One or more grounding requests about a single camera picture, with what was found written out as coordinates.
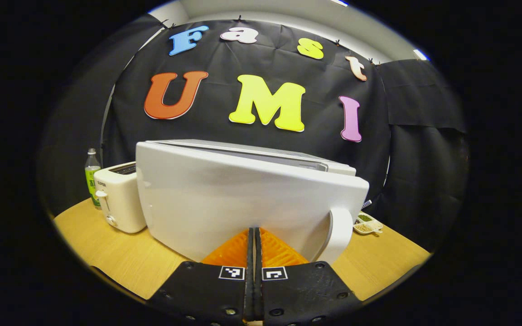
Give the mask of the white microwave oven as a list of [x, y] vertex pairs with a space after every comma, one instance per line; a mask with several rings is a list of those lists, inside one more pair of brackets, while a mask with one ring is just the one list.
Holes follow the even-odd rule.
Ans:
[[197, 139], [138, 142], [136, 172], [149, 232], [195, 261], [259, 227], [308, 261], [332, 263], [369, 190], [345, 163]]

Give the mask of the white condiment tray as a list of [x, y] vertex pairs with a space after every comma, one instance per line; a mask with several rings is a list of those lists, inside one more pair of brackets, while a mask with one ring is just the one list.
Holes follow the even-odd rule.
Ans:
[[353, 225], [354, 231], [360, 235], [368, 235], [373, 233], [381, 234], [383, 233], [383, 227], [383, 223], [365, 212], [360, 212], [358, 214], [356, 217], [356, 223]]

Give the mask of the white toaster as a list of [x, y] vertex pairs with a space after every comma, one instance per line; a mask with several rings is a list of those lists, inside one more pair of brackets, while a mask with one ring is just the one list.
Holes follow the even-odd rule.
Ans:
[[129, 234], [145, 229], [135, 161], [100, 169], [93, 178], [94, 194], [109, 225]]

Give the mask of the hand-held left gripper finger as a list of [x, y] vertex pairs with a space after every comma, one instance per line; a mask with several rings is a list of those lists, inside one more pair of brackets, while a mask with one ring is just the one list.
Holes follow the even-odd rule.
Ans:
[[245, 326], [254, 316], [255, 229], [245, 241], [245, 267], [181, 262], [148, 299], [179, 326]]
[[254, 229], [254, 314], [263, 326], [336, 326], [361, 307], [325, 261], [264, 268], [261, 230]]

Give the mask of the black backdrop cloth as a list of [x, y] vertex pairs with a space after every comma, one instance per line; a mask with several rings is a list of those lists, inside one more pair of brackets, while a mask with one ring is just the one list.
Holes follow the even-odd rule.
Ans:
[[[303, 131], [263, 111], [232, 122], [242, 85], [306, 89]], [[87, 198], [85, 150], [103, 166], [135, 159], [137, 142], [202, 139], [298, 151], [345, 163], [369, 183], [366, 211], [428, 251], [462, 206], [467, 128], [452, 88], [429, 63], [371, 64], [288, 25], [205, 20], [164, 29], [149, 14], [97, 46], [66, 80], [36, 160], [42, 202], [58, 215]]]

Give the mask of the green label drink bottle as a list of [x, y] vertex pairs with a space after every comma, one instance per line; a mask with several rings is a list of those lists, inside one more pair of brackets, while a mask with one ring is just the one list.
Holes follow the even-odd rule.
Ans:
[[88, 187], [89, 196], [93, 202], [94, 207], [97, 210], [102, 210], [98, 197], [96, 196], [96, 186], [94, 175], [101, 169], [100, 162], [96, 155], [96, 149], [93, 147], [87, 151], [87, 160], [85, 163], [84, 171], [86, 176], [86, 182]]

